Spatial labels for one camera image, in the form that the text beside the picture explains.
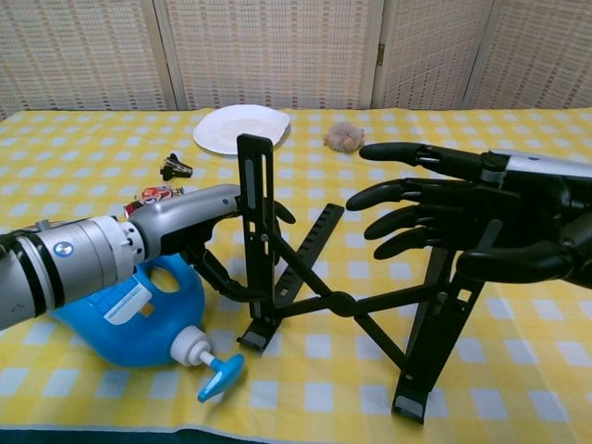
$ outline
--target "yellow checkered tablecloth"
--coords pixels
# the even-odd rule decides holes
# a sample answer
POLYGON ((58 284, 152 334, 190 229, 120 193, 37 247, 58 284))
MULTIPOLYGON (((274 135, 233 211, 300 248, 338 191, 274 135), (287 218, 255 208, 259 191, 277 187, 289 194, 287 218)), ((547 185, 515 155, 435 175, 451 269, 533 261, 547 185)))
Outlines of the yellow checkered tablecloth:
MULTIPOLYGON (((162 183, 171 151, 193 166, 174 186, 238 183, 235 157, 209 154, 191 132, 195 112, 22 112, 0 124, 2 231, 41 218, 122 215, 122 205, 162 183)), ((344 204, 384 179, 425 176, 366 162, 322 145, 335 121, 367 142, 417 141, 480 152, 512 148, 592 160, 592 110, 293 111, 274 152, 277 199, 298 220, 284 227, 297 247, 326 202, 344 204)), ((375 261, 367 225, 393 205, 346 212, 315 266, 355 297, 421 282, 427 252, 375 261)), ((239 219, 218 224, 211 250, 244 279, 239 219)), ((298 298, 311 295, 303 288, 298 298)), ((403 345, 413 307, 374 315, 403 345)), ((203 328, 217 354, 239 350, 248 306, 206 287, 203 328)), ((176 429, 321 442, 592 441, 592 292, 562 282, 486 284, 436 388, 423 427, 390 414, 399 370, 351 319, 326 311, 285 320, 263 354, 241 350, 246 376, 200 404, 206 368, 127 369, 106 364, 68 328, 44 315, 0 332, 0 426, 176 429)))

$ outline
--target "blue detergent bottle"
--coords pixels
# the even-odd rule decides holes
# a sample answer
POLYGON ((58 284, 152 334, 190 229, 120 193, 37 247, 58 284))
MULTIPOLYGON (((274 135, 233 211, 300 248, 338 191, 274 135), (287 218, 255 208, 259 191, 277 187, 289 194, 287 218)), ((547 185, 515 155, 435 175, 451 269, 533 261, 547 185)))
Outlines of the blue detergent bottle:
POLYGON ((125 282, 72 302, 53 317, 73 328, 97 354, 124 366, 205 363, 216 373, 199 392, 204 402, 231 386, 244 357, 223 362, 210 353, 211 344, 197 326, 204 314, 204 288, 193 268, 178 254, 137 265, 125 282), (148 276, 160 267, 172 274, 179 290, 162 291, 148 276))

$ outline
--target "black folding stand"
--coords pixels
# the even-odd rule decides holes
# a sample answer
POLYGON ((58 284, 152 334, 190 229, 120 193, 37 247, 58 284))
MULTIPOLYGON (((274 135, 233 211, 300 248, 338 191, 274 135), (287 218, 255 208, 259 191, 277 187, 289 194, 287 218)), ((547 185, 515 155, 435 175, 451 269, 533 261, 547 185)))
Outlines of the black folding stand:
MULTIPOLYGON (((421 285, 359 301, 346 292, 331 290, 312 266, 343 214, 343 207, 329 203, 295 252, 275 230, 271 141, 241 135, 238 145, 247 287, 268 295, 262 302, 250 302, 253 321, 238 341, 262 351, 285 317, 326 308, 336 315, 353 317, 401 369, 393 411, 422 424, 428 393, 436 384, 485 282, 458 273, 450 279, 456 252, 434 248, 421 285), (274 282, 276 253, 288 263, 277 283, 274 282), (303 282, 318 296, 294 302, 303 282), (469 293, 468 297, 462 296, 463 290, 469 293), (418 303, 418 308, 407 350, 403 352, 370 313, 412 303, 418 303)), ((480 246, 493 244, 500 229, 498 220, 489 222, 480 246)))

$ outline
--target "white plate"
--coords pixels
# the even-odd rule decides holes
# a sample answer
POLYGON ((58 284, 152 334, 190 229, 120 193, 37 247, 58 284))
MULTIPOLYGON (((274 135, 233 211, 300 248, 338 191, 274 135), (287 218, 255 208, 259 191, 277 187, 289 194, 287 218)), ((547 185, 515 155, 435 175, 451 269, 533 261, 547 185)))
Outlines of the white plate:
POLYGON ((290 124, 290 116, 260 105, 231 105, 205 116, 193 130, 193 139, 206 150, 237 153, 237 137, 253 134, 275 145, 290 124))

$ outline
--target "black clip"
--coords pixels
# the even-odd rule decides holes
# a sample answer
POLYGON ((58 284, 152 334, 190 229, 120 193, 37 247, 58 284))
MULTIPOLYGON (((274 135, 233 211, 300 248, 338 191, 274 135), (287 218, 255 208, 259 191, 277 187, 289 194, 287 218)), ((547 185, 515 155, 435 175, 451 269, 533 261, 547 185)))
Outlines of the black clip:
POLYGON ((193 174, 193 168, 180 162, 177 155, 171 153, 160 167, 160 174, 164 181, 173 178, 190 178, 191 174, 193 174))

